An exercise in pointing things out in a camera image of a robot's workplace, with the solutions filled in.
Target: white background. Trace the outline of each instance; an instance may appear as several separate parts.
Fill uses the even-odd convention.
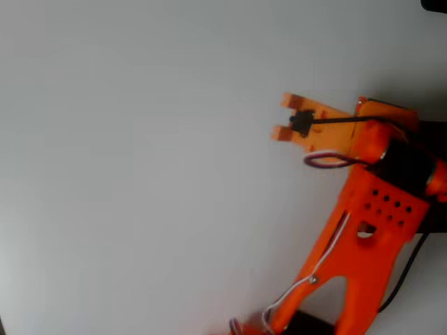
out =
[[[221,332],[293,280],[347,171],[269,140],[293,91],[447,120],[447,15],[418,0],[0,4],[8,335]],[[445,334],[430,237],[369,334]],[[334,320],[341,291],[306,309]]]

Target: orange plastic frame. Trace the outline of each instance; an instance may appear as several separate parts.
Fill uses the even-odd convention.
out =
[[[341,219],[350,219],[332,253],[315,273],[318,283],[304,283],[287,297],[274,314],[271,328],[283,332],[302,301],[336,276],[346,277],[344,311],[335,335],[363,335],[375,319],[395,259],[411,241],[424,218],[428,203],[354,167],[339,202],[296,280],[312,273],[332,241]],[[358,231],[373,226],[369,238]]]

